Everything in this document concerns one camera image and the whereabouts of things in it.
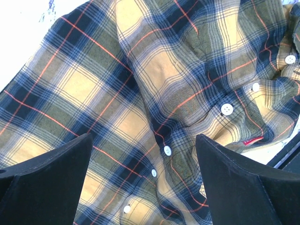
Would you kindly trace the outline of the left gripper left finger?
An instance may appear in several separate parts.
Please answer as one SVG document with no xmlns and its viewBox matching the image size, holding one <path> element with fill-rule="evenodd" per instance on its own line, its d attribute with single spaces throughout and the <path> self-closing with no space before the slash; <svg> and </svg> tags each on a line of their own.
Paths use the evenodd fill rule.
<svg viewBox="0 0 300 225">
<path fill-rule="evenodd" d="M 0 171 L 2 225 L 73 224 L 92 151 L 83 134 Z"/>
</svg>

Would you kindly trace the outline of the yellow plaid flannel shirt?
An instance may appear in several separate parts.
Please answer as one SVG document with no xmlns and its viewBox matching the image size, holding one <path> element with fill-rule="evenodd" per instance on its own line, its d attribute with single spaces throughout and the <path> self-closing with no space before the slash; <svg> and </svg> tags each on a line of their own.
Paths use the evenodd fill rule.
<svg viewBox="0 0 300 225">
<path fill-rule="evenodd" d="M 1 93 L 0 166 L 90 133 L 74 224 L 210 225 L 196 136 L 244 153 L 299 116 L 299 3 L 90 0 Z"/>
</svg>

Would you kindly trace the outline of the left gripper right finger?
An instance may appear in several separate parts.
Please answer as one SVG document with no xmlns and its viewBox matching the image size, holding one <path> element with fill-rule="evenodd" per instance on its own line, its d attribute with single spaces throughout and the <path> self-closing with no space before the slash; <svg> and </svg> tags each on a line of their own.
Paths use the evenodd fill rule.
<svg viewBox="0 0 300 225">
<path fill-rule="evenodd" d="M 196 153 L 215 225 L 298 225 L 300 175 L 263 165 L 197 135 Z"/>
</svg>

